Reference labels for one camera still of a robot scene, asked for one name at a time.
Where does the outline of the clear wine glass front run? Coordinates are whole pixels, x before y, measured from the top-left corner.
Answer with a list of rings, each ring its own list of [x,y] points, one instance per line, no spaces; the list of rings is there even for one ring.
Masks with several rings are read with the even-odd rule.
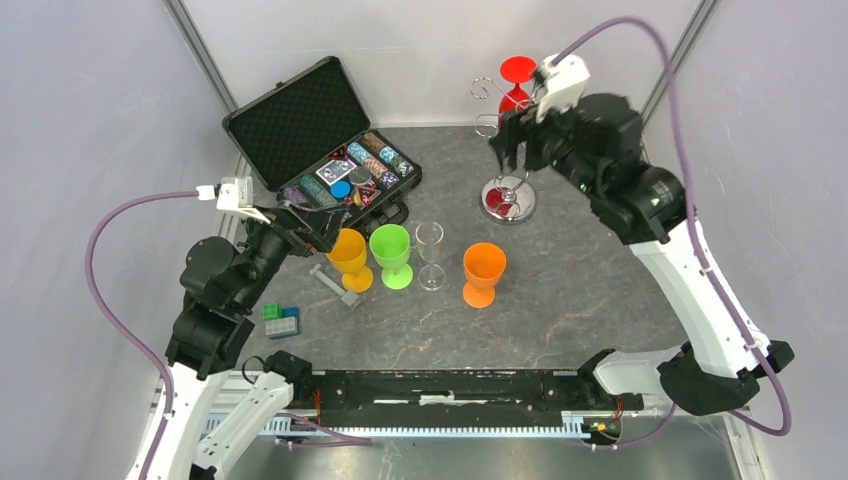
[[[419,256],[424,262],[418,273],[419,282],[425,290],[437,291],[444,285],[446,279],[446,273],[439,264],[442,257],[444,229],[437,222],[423,222],[415,229],[415,240]]]

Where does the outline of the yellow plastic wine glass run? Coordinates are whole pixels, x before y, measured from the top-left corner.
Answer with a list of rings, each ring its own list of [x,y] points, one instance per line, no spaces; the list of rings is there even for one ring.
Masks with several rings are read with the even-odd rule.
[[[326,257],[342,274],[342,285],[345,289],[361,294],[372,286],[374,274],[366,265],[366,240],[358,231],[342,228]]]

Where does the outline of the red plastic wine glass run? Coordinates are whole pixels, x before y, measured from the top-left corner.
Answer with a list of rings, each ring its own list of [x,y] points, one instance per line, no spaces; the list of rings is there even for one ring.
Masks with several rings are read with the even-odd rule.
[[[504,93],[499,104],[500,115],[511,111],[523,111],[530,103],[530,94],[522,86],[533,79],[537,63],[527,56],[512,56],[506,59],[500,67],[502,78],[512,85]]]

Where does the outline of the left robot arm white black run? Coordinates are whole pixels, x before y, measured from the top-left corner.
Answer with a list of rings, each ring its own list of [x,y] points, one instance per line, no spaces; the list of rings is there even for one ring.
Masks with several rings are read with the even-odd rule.
[[[309,362],[272,359],[246,399],[208,435],[214,401],[254,329],[254,307],[289,256],[327,253],[344,214],[339,208],[260,208],[245,220],[245,239],[213,236],[195,243],[180,283],[185,290],[165,357],[170,382],[156,409],[164,427],[142,442],[131,479],[224,479],[271,417],[302,407],[314,394]]]

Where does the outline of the green plastic wine glass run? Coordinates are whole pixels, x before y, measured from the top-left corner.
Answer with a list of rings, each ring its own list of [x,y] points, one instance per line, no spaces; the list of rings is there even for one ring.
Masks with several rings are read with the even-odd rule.
[[[378,227],[370,235],[368,246],[382,268],[381,280],[387,288],[402,290],[410,285],[414,276],[408,264],[411,238],[403,226],[385,224]]]

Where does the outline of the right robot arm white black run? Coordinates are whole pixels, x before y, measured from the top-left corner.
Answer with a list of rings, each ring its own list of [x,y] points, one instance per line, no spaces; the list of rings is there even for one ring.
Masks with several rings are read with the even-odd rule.
[[[647,268],[686,333],[683,345],[668,350],[596,355],[577,382],[580,400],[602,408],[621,394],[657,395],[692,415],[731,412],[794,353],[756,331],[687,215],[682,182],[644,159],[642,127],[626,98],[591,94],[562,112],[504,112],[490,146],[503,169],[548,167],[585,195]]]

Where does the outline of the orange plastic wine glass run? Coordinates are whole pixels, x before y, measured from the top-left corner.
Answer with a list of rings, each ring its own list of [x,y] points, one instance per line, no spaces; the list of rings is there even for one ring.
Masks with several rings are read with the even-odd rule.
[[[477,309],[490,306],[496,297],[495,286],[506,266],[506,254],[499,246],[488,242],[471,245],[463,255],[466,280],[462,289],[463,300]]]

